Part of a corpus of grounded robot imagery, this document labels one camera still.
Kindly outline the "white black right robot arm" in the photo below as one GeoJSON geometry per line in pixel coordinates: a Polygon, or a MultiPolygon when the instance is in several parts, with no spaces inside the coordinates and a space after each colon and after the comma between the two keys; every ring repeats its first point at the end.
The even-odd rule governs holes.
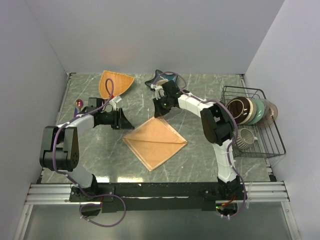
{"type": "Polygon", "coordinates": [[[162,85],[152,84],[155,91],[154,117],[168,114],[172,108],[186,110],[201,119],[203,134],[212,144],[218,166],[218,192],[222,199],[241,197],[243,185],[235,168],[233,142],[236,122],[227,108],[219,101],[204,100],[188,91],[179,89],[173,81],[162,85]]]}

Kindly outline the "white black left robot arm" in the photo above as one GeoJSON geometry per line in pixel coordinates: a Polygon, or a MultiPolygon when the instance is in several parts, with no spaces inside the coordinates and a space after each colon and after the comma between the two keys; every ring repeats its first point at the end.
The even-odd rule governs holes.
{"type": "Polygon", "coordinates": [[[133,130],[135,127],[119,107],[122,98],[110,99],[90,97],[88,105],[75,113],[74,117],[60,125],[47,126],[43,130],[39,155],[41,167],[65,176],[88,201],[99,196],[98,182],[94,174],[87,171],[80,161],[78,137],[99,125],[113,130],[133,130]]]}

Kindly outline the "peach satin napkin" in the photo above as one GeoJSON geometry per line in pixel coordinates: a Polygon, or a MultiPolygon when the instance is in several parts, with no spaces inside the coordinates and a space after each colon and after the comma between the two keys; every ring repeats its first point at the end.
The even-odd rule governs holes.
{"type": "Polygon", "coordinates": [[[188,143],[162,117],[150,118],[122,139],[150,172],[174,156],[188,143]]]}

